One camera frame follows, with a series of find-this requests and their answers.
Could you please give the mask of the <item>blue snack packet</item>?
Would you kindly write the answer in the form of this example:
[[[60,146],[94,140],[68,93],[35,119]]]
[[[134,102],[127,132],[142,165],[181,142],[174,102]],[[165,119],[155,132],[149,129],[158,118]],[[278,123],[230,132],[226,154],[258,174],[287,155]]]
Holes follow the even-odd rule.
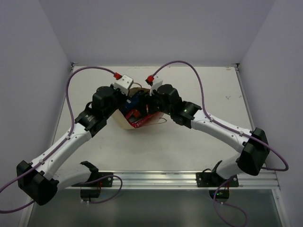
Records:
[[[140,98],[144,96],[144,94],[145,92],[143,90],[139,90],[133,96],[129,96],[126,102],[119,108],[119,111],[122,114],[126,114],[133,110],[138,105]]]

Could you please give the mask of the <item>brown paper bag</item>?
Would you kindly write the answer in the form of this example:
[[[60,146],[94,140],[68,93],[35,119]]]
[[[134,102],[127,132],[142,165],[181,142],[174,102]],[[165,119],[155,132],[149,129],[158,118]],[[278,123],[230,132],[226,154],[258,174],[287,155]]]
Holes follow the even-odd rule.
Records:
[[[134,84],[136,86],[130,89],[126,102],[111,116],[116,124],[124,130],[133,130],[166,123],[167,119],[163,117],[163,113],[157,112],[143,116],[136,109],[136,106],[139,103],[139,96],[146,92],[149,93],[150,90],[142,87],[142,85],[137,82],[134,82]]]

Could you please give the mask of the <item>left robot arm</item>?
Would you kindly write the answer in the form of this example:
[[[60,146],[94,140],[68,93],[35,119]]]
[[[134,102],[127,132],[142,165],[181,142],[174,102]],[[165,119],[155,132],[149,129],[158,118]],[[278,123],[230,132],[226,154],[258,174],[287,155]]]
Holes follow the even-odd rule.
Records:
[[[31,162],[17,165],[18,186],[38,205],[48,203],[60,189],[72,185],[98,187],[103,179],[98,168],[81,162],[71,173],[59,174],[61,165],[107,124],[107,119],[127,100],[129,89],[117,85],[99,87],[71,128],[47,151]]]

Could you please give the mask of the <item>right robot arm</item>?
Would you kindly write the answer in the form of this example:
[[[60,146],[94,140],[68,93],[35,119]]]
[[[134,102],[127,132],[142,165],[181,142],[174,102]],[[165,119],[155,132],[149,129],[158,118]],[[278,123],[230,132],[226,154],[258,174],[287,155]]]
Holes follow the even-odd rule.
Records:
[[[220,160],[211,172],[202,173],[201,178],[205,184],[220,186],[240,173],[252,176],[260,173],[269,154],[268,141],[262,129],[250,131],[232,124],[216,124],[210,115],[204,113],[202,107],[183,101],[170,84],[161,85],[153,94],[145,94],[140,99],[140,104],[147,114],[167,114],[176,124],[207,133],[238,152],[225,161]]]

